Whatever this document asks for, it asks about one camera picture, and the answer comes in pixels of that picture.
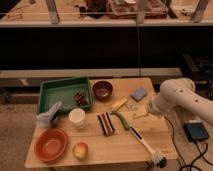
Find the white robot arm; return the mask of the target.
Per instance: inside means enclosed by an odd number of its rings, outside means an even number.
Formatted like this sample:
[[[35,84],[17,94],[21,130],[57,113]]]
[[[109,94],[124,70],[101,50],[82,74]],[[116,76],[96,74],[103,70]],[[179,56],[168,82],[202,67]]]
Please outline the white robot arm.
[[[195,93],[195,83],[189,78],[165,80],[159,92],[148,102],[148,111],[161,116],[175,106],[181,106],[213,126],[213,101]]]

